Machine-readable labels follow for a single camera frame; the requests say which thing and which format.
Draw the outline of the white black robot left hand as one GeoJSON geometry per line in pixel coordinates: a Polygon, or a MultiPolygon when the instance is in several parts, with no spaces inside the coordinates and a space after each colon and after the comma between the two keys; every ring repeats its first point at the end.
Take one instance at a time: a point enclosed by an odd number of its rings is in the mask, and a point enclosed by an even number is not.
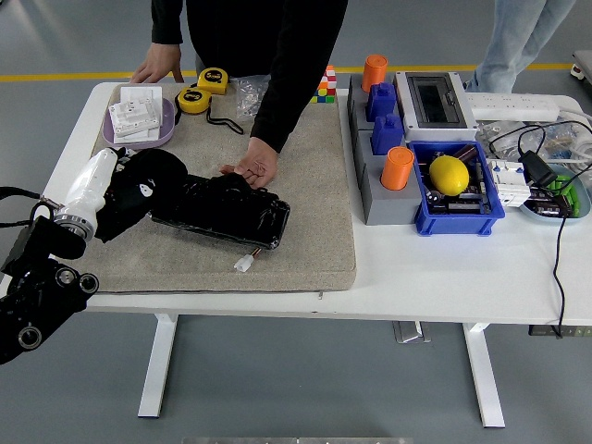
{"type": "Polygon", "coordinates": [[[74,180],[54,221],[87,231],[111,222],[137,223],[154,206],[164,154],[160,149],[101,150],[74,180]]]}

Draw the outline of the person's left hand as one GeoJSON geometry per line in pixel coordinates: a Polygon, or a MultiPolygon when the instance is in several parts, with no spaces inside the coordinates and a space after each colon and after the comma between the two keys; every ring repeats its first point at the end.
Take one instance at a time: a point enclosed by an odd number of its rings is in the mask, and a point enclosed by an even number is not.
{"type": "Polygon", "coordinates": [[[265,188],[278,172],[278,153],[263,140],[251,137],[246,154],[240,162],[236,166],[223,165],[219,172],[236,173],[253,189],[265,188]]]}

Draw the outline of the person's right hand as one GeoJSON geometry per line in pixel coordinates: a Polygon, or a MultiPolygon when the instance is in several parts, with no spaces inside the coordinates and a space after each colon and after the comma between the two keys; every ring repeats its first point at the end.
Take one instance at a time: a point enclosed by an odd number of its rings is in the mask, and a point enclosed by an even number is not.
{"type": "Polygon", "coordinates": [[[175,82],[183,83],[180,60],[181,51],[178,44],[152,43],[144,61],[133,72],[130,82],[157,83],[171,74],[175,82]]]}

